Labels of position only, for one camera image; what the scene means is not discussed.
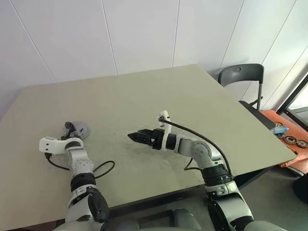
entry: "table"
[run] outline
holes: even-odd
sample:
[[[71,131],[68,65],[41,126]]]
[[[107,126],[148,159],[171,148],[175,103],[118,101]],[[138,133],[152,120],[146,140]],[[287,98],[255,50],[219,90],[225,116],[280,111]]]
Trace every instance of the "table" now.
[[[87,122],[90,135],[84,143],[95,165],[116,162],[97,180],[110,207],[203,184],[198,171],[183,171],[189,158],[127,137],[139,129],[157,128],[162,110],[168,110],[171,121],[217,143],[233,175],[295,158],[196,64],[32,86],[21,91],[0,122],[0,230],[65,216],[71,175],[50,165],[38,151],[39,139],[60,137],[65,121]]]

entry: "black chair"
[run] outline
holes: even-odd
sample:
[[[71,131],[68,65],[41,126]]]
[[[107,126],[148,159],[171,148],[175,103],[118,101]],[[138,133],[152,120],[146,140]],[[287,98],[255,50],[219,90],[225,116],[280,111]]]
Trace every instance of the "black chair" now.
[[[275,127],[275,124],[270,121],[266,116],[260,113],[260,104],[263,84],[264,67],[261,64],[241,64],[230,66],[223,69],[218,76],[218,83],[223,87],[228,84],[239,81],[259,81],[258,98],[252,103],[245,101],[239,101],[251,114],[253,114],[262,124],[264,124],[269,130]]]

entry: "beige table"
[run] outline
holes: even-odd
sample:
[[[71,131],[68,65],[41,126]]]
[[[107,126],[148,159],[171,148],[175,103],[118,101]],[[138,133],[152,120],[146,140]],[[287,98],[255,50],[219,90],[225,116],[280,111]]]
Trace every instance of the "beige table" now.
[[[21,91],[0,122],[0,230],[65,216],[70,173],[38,151],[39,139],[60,137],[65,121],[88,123],[84,142],[96,165],[116,162],[97,180],[110,207],[202,184],[198,171],[183,171],[189,158],[127,137],[157,128],[162,110],[216,142],[234,175],[295,158],[198,65],[33,86]]]

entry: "orange object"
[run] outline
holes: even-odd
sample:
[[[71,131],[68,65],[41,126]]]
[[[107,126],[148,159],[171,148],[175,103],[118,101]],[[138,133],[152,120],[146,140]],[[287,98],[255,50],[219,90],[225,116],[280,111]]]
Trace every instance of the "orange object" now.
[[[285,133],[286,136],[293,136],[297,140],[304,140],[308,142],[308,132],[306,132],[298,125],[283,118],[273,110],[262,111],[261,113],[267,118],[269,118],[271,121],[280,122],[284,126],[288,127],[289,130]],[[288,146],[291,150],[295,150],[298,153],[295,159],[282,163],[280,164],[280,166],[292,166],[302,171],[303,173],[308,173],[308,148],[300,148],[296,144],[287,144],[283,138],[280,138],[280,141],[283,142],[286,146]]]

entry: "chair backrest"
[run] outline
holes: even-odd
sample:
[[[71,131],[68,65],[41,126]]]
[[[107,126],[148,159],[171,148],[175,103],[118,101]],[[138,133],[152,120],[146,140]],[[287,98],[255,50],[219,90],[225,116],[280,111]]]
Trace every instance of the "chair backrest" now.
[[[261,64],[241,64],[229,66],[218,75],[218,83],[223,87],[239,81],[259,81],[263,83],[264,67]]]

